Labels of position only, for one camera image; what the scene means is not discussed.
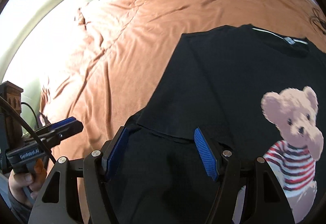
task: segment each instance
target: metal pivot bolt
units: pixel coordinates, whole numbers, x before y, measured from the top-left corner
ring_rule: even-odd
[[[99,150],[94,150],[93,152],[92,152],[92,156],[93,157],[97,157],[97,156],[99,156],[101,154],[101,152],[99,151]]]
[[[225,150],[225,151],[223,151],[223,155],[225,157],[230,157],[232,155],[232,152],[230,152],[229,150]]]
[[[67,159],[66,159],[65,157],[60,157],[60,158],[58,159],[58,162],[59,162],[59,163],[64,163],[66,160],[67,160]]]
[[[265,162],[265,159],[263,157],[258,157],[257,158],[257,162],[264,163]]]

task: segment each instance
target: teddy bear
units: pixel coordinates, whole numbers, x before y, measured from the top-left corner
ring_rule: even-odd
[[[316,161],[320,159],[324,138],[316,127],[317,96],[309,86],[288,88],[279,94],[266,93],[261,100],[265,118],[275,124],[283,140],[264,155],[277,177],[291,207],[295,223],[310,211],[317,193],[314,181]],[[238,193],[233,221],[240,222],[245,187]]]

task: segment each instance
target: person's arm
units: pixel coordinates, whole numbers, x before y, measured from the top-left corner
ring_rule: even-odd
[[[35,178],[31,174],[15,174],[14,171],[9,176],[8,197],[11,203],[11,211],[22,224],[28,223],[32,210],[32,205],[22,188],[29,186],[32,190],[31,197],[36,199],[47,176],[47,171],[40,159],[36,162],[34,170]]]

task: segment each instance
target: bedspread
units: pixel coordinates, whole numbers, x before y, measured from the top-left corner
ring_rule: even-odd
[[[145,107],[182,33],[251,23],[307,37],[326,52],[326,37],[311,21],[314,8],[318,13],[310,0],[97,0],[80,8],[72,52],[45,79],[41,111],[50,122],[74,116],[84,131],[53,155],[84,157]],[[83,192],[80,201],[87,217]]]

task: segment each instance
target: striped shirt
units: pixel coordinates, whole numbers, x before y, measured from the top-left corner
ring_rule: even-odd
[[[315,177],[316,161],[307,147],[295,148],[281,140],[269,148],[264,158],[282,172],[287,196],[301,193]]]

